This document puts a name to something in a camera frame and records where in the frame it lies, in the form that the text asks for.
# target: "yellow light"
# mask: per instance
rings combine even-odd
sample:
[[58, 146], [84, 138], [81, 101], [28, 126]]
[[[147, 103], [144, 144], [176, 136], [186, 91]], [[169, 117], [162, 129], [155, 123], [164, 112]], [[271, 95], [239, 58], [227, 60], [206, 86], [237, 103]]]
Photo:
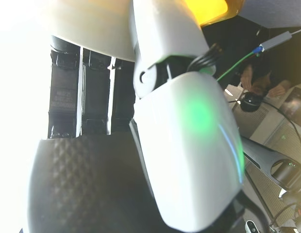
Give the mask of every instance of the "yellow light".
[[212, 23], [228, 10], [225, 0], [185, 0], [185, 2], [200, 25]]

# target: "blue connector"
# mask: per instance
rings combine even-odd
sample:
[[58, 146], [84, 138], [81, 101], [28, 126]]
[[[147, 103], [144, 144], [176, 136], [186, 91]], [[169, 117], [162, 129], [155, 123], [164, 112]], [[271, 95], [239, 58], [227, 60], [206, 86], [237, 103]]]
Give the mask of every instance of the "blue connector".
[[257, 53], [259, 53], [259, 52], [262, 52], [263, 51], [263, 46], [258, 46], [258, 47], [256, 47], [255, 49], [253, 49], [253, 53], [255, 53], [255, 54], [257, 54]]

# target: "headphones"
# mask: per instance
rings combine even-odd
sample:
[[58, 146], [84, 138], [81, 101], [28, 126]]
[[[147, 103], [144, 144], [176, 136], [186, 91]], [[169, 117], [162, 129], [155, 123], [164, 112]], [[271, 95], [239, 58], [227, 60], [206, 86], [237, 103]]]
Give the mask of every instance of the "headphones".
[[255, 112], [262, 104], [263, 96], [259, 96], [253, 92], [245, 93], [240, 99], [240, 107], [244, 112]]

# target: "human hand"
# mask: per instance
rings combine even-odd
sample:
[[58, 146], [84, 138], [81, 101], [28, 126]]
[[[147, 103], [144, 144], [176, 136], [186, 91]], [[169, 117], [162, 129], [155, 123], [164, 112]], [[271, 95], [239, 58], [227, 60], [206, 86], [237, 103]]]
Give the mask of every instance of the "human hand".
[[252, 87], [252, 84], [251, 84], [251, 81], [252, 81], [252, 76], [253, 76], [253, 69], [252, 69], [252, 66], [251, 65], [248, 65], [242, 75], [241, 75], [241, 84], [242, 84], [242, 87], [248, 91], [251, 90], [251, 87]]
[[281, 96], [284, 95], [286, 93], [286, 89], [281, 85], [278, 84], [277, 86], [275, 86], [273, 89], [270, 89], [268, 91], [268, 95], [271, 98], [277, 97], [277, 96]]

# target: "blue light strip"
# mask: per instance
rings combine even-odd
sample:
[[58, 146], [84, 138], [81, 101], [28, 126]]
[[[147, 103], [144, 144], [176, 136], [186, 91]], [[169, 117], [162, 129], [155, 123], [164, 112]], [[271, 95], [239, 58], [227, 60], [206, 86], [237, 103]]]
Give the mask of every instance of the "blue light strip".
[[242, 183], [242, 173], [241, 173], [241, 167], [240, 167], [240, 163], [239, 163], [239, 160], [238, 160], [238, 156], [237, 156], [237, 153], [236, 153], [236, 150], [234, 149], [234, 146], [231, 142], [231, 140], [229, 139], [228, 135], [226, 134], [224, 128], [221, 126], [221, 125], [218, 125], [220, 130], [222, 131], [230, 149], [232, 150], [233, 154], [234, 154], [234, 159], [236, 161], [236, 164], [237, 164], [237, 170], [238, 170], [238, 175], [239, 175], [239, 181], [240, 183]]

